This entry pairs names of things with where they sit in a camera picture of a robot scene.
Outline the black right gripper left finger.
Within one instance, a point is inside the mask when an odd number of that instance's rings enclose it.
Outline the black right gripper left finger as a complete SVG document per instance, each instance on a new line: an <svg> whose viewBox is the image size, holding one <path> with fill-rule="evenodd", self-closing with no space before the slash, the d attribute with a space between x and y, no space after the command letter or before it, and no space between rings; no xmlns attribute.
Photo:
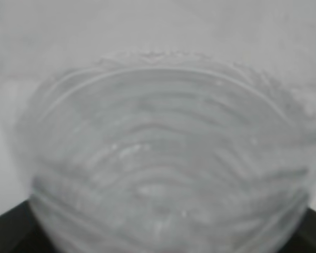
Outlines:
<svg viewBox="0 0 316 253"><path fill-rule="evenodd" d="M55 252L28 201L0 215L0 253L6 252Z"/></svg>

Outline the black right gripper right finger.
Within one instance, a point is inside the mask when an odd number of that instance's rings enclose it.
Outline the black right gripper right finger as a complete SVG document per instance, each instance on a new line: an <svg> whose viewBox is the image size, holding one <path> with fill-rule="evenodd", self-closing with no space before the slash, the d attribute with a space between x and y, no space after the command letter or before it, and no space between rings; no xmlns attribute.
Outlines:
<svg viewBox="0 0 316 253"><path fill-rule="evenodd" d="M298 229L279 253L316 253L316 211L308 209Z"/></svg>

